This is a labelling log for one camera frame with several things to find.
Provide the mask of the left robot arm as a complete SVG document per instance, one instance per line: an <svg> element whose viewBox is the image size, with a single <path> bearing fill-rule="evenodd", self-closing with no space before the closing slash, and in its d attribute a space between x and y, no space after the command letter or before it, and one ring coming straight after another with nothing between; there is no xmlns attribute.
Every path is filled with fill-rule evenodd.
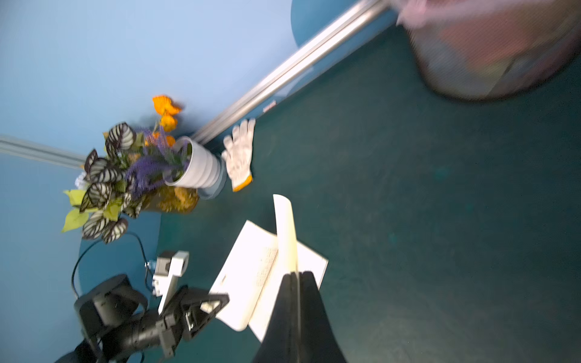
<svg viewBox="0 0 581 363"><path fill-rule="evenodd" d="M84 340L59 362L127 362L131 355L160 348L162 361L175 356L181 341L193 339L227 306L229 296L182 286L162 312L116 275L74 303Z"/></svg>

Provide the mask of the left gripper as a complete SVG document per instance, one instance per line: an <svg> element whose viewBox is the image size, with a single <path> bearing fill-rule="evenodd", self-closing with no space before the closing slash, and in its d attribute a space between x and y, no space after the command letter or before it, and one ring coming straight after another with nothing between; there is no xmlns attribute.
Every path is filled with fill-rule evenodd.
<svg viewBox="0 0 581 363"><path fill-rule="evenodd" d="M180 302L173 300L159 313L148 308L126 275L113 276L74 303L84 337L80 361L126 362L156 347L172 358L181 338L192 340L228 303L227 293L186 287Z"/></svg>

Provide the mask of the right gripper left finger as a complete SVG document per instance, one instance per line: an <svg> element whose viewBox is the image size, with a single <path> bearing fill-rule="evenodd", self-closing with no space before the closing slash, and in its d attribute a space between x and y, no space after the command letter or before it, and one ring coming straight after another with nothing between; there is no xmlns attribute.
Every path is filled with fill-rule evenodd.
<svg viewBox="0 0 581 363"><path fill-rule="evenodd" d="M253 362L299 362L300 283L295 272L283 277L263 342Z"/></svg>

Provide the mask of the yellow sticky note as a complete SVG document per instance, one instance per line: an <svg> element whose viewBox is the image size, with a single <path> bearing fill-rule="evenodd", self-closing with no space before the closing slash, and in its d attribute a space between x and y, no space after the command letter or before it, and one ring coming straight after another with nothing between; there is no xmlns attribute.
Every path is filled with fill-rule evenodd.
<svg viewBox="0 0 581 363"><path fill-rule="evenodd" d="M297 234L292 203L282 195L273 195L273 202L281 268L285 273L298 273Z"/></svg>

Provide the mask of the purple covered book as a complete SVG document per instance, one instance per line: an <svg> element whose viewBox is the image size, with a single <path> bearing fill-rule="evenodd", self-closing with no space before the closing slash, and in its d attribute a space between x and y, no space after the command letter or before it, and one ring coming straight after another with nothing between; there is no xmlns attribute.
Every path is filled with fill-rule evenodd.
<svg viewBox="0 0 581 363"><path fill-rule="evenodd" d="M250 328L263 341L283 276L277 236L246 221L210 289L229 298L216 317L234 331Z"/></svg>

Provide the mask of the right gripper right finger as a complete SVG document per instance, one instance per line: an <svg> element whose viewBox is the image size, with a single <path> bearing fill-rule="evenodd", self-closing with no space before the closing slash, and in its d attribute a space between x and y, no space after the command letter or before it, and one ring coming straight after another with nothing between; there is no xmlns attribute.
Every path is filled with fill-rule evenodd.
<svg viewBox="0 0 581 363"><path fill-rule="evenodd" d="M301 362L346 363L334 336L312 272L301 272L300 278L300 338Z"/></svg>

